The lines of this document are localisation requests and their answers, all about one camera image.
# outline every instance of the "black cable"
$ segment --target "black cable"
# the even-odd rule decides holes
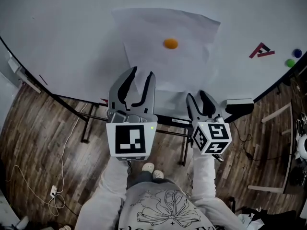
[[[132,165],[131,165],[131,162],[128,161],[128,175],[132,174]]]
[[[251,160],[251,161],[268,161],[268,160],[278,159],[278,158],[281,158],[281,157],[283,156],[283,155],[281,155],[281,156],[278,156],[278,157],[276,157],[276,158],[270,158],[270,159],[254,159],[253,155],[251,155],[251,154],[250,154],[249,152],[247,152],[246,149],[245,149],[245,143],[246,143],[247,141],[250,141],[250,140],[252,139],[251,134],[248,133],[248,135],[246,136],[246,139],[243,140],[243,139],[241,138],[241,136],[240,136],[240,132],[239,132],[239,129],[237,128],[236,124],[235,124],[234,122],[233,122],[233,124],[234,124],[234,126],[236,127],[236,130],[237,130],[237,132],[238,132],[240,141],[243,142],[243,147],[242,147],[242,149],[244,150],[244,152],[245,152],[245,154],[246,154],[246,156],[247,156],[247,158],[248,158],[249,160]]]
[[[58,198],[57,195],[54,195],[54,194],[53,194],[53,196],[55,196],[56,199],[58,199],[59,201],[61,201],[62,204],[63,204],[67,209],[69,209],[69,210],[71,211],[72,214],[74,214],[74,215],[76,215],[76,216],[79,216],[78,214],[76,214],[75,212],[73,212],[73,211],[72,211],[72,210],[71,210],[71,209],[60,199],[60,198]]]

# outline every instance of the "white table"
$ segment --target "white table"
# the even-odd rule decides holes
[[[0,0],[0,36],[51,93],[101,103],[129,67],[111,15],[123,7],[220,21],[208,62],[214,74],[204,76],[202,90],[223,107],[227,99],[256,99],[287,73],[295,48],[307,50],[307,0]],[[275,55],[250,59],[260,42]],[[157,91],[155,114],[188,120],[186,95]]]

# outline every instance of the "marker cube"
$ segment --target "marker cube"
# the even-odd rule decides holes
[[[231,133],[229,124],[197,122],[192,135],[194,148],[201,154],[222,154],[230,145]]]
[[[110,154],[120,161],[146,160],[151,152],[157,123],[106,124]]]

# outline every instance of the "wall outlet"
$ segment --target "wall outlet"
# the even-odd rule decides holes
[[[57,194],[57,187],[55,185],[52,186],[51,191],[50,191],[50,196],[52,198],[55,198],[55,195]]]

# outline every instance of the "white wall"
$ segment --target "white wall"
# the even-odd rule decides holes
[[[307,219],[307,201],[305,202],[304,207],[299,217],[303,219]]]
[[[18,88],[0,73],[0,133]]]
[[[18,222],[18,217],[15,215],[14,211],[0,190],[0,223],[3,226],[16,226]]]
[[[20,85],[17,75],[13,73],[12,69],[8,64],[10,54],[6,47],[0,41],[0,72],[16,87]]]

